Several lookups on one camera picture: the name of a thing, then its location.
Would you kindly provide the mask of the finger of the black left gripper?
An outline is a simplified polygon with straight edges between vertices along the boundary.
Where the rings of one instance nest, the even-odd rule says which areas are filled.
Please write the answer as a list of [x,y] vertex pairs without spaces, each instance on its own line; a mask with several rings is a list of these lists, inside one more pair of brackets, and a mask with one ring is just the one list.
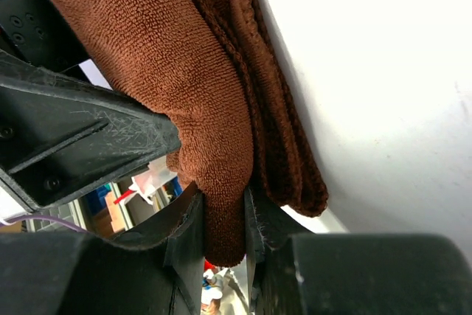
[[1,54],[1,186],[28,212],[79,198],[180,148],[135,100]]

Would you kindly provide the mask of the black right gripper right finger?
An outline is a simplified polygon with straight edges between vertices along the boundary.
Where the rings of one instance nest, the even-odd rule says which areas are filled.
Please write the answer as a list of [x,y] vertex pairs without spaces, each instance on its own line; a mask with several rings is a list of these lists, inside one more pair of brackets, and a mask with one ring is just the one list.
[[261,190],[244,193],[255,314],[469,314],[471,268],[449,239],[316,234]]

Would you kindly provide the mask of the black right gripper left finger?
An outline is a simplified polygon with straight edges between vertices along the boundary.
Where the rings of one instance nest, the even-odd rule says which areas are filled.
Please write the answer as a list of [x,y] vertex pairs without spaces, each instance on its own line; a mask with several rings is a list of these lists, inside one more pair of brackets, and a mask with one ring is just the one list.
[[85,232],[1,235],[3,314],[198,314],[203,198],[191,184],[106,240]]

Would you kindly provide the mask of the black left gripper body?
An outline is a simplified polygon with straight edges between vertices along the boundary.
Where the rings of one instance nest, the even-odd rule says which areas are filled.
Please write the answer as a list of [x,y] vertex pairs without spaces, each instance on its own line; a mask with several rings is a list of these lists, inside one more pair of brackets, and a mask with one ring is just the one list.
[[83,45],[50,0],[1,0],[1,49],[33,66],[89,82]]

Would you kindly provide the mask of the brown microfiber towel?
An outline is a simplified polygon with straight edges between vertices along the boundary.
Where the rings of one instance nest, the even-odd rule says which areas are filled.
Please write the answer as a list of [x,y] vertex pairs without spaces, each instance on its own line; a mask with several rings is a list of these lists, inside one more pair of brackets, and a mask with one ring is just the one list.
[[243,192],[255,181],[313,217],[328,192],[258,0],[51,0],[111,86],[177,127],[168,167],[204,194],[205,256],[246,252]]

